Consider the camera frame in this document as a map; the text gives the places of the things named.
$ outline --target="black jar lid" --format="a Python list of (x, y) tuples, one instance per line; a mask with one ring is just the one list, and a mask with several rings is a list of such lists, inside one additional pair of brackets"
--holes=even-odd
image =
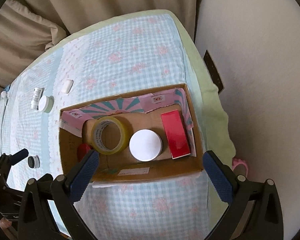
[(30, 168), (34, 168), (34, 158), (32, 156), (28, 157), (28, 165)]

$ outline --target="packing tape roll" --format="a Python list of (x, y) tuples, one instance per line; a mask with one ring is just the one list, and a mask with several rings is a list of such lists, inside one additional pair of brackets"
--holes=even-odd
[[(101, 135), (104, 128), (111, 123), (114, 123), (119, 128), (120, 141), (114, 149), (109, 150), (106, 146), (104, 146)], [(96, 121), (92, 127), (91, 138), (93, 148), (97, 152), (105, 155), (122, 152), (128, 146), (130, 139), (128, 129), (118, 119), (112, 116), (105, 116)]]

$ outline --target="pink object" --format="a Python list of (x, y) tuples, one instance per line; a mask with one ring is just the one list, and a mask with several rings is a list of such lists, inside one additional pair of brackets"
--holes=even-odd
[(190, 155), (191, 152), (179, 111), (174, 110), (161, 114), (161, 119), (172, 159)]
[(242, 164), (243, 166), (245, 166), (245, 168), (246, 168), (246, 177), (247, 177), (249, 168), (248, 168), (247, 163), (244, 160), (233, 158), (232, 159), (232, 170), (234, 170), (236, 168), (236, 166), (238, 166), (239, 164)]

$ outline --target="pink plastic item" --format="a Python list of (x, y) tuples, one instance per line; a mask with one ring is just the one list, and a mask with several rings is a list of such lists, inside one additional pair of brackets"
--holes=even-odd
[(245, 168), (246, 168), (246, 177), (247, 177), (249, 168), (248, 168), (247, 163), (244, 160), (233, 158), (232, 159), (232, 170), (234, 170), (236, 168), (236, 166), (238, 166), (239, 164), (242, 164), (242, 165), (245, 166)]

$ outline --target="blue gripper pad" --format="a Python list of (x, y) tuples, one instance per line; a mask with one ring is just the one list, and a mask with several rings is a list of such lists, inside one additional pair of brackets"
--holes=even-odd
[(90, 179), (99, 166), (99, 153), (90, 150), (67, 175), (66, 187), (69, 189), (68, 198), (70, 202), (81, 199)]
[(203, 154), (202, 162), (204, 169), (206, 170), (213, 186), (218, 192), (220, 199), (223, 202), (231, 204), (235, 189), (233, 184), (227, 179), (226, 174), (223, 172), (224, 168), (230, 168), (226, 165), (223, 165), (212, 151), (207, 151)]

